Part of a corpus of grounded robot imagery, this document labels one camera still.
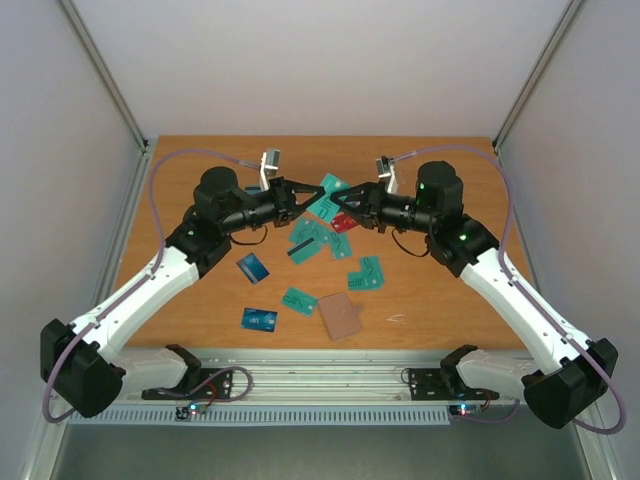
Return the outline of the teal blue card stack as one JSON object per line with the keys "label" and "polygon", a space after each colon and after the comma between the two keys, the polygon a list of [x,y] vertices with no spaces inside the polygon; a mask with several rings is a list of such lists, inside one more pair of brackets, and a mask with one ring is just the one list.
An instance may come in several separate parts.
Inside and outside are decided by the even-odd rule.
{"label": "teal blue card stack", "polygon": [[348,189],[350,185],[335,175],[328,173],[321,182],[325,193],[314,202],[307,211],[317,219],[329,224],[339,212],[339,206],[334,203],[330,196],[332,193]]}

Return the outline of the dark blue card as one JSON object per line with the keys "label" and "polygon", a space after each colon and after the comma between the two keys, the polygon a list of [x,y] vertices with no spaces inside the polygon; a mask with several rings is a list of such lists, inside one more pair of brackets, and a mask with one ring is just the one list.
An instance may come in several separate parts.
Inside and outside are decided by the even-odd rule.
{"label": "dark blue card", "polygon": [[254,253],[249,253],[236,262],[240,271],[252,285],[265,280],[270,272]]}

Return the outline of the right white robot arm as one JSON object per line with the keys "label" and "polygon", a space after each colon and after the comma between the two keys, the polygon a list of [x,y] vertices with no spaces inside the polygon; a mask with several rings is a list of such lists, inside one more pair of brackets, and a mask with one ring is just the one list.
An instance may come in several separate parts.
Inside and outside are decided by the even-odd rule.
{"label": "right white robot arm", "polygon": [[463,182],[444,161],[423,164],[415,194],[403,197],[385,181],[330,196],[359,225],[425,234],[428,253],[475,290],[519,337],[530,362],[464,345],[440,363],[441,383],[454,397],[488,389],[525,403],[545,425],[561,429],[610,391],[618,351],[564,319],[508,260],[498,239],[465,213]]}

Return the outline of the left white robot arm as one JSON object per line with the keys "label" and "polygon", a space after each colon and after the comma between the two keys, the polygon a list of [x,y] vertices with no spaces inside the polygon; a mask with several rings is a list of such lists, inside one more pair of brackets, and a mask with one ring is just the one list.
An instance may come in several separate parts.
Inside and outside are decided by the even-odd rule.
{"label": "left white robot arm", "polygon": [[154,258],[125,285],[73,322],[50,321],[40,333],[40,374],[45,381],[42,413],[55,417],[50,402],[58,394],[85,418],[104,411],[124,392],[158,389],[189,398],[202,389],[201,363],[186,349],[168,345],[148,360],[131,361],[120,352],[133,334],[172,298],[212,270],[230,251],[235,232],[296,220],[325,190],[271,178],[267,188],[249,194],[228,167],[203,173],[194,203],[169,236],[160,238]]}

